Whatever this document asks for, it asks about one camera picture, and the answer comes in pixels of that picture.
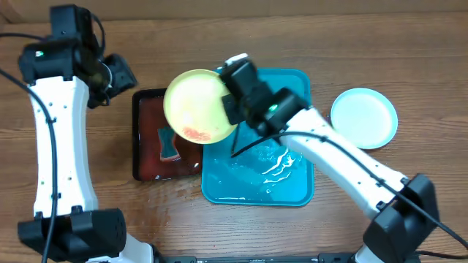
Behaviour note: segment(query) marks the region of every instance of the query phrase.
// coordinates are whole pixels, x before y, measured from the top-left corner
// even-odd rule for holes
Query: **red stain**
[[[206,132],[198,132],[196,129],[192,129],[189,127],[185,127],[182,131],[184,132],[185,136],[193,140],[198,140],[202,142],[211,140],[210,134]]]

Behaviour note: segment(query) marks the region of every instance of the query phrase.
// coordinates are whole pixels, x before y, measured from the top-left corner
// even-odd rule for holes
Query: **table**
[[[140,84],[87,115],[88,158],[100,207],[119,207],[128,232],[166,255],[281,256],[355,251],[369,224],[334,182],[316,171],[315,195],[302,208],[213,205],[200,177],[141,183],[132,178],[131,98],[164,88],[190,69],[213,69],[247,52],[260,67],[301,69],[314,105],[327,113],[354,87],[386,95],[399,130],[370,154],[437,187],[441,219],[468,238],[468,13],[324,15],[104,24],[107,51],[125,57]],[[0,31],[49,34],[47,24]],[[20,77],[29,40],[0,40],[0,67]],[[29,98],[0,78],[0,262],[38,262],[18,242],[16,223],[32,219],[37,187],[34,119]],[[422,249],[466,253],[439,229]],[[436,259],[424,258],[427,262]]]

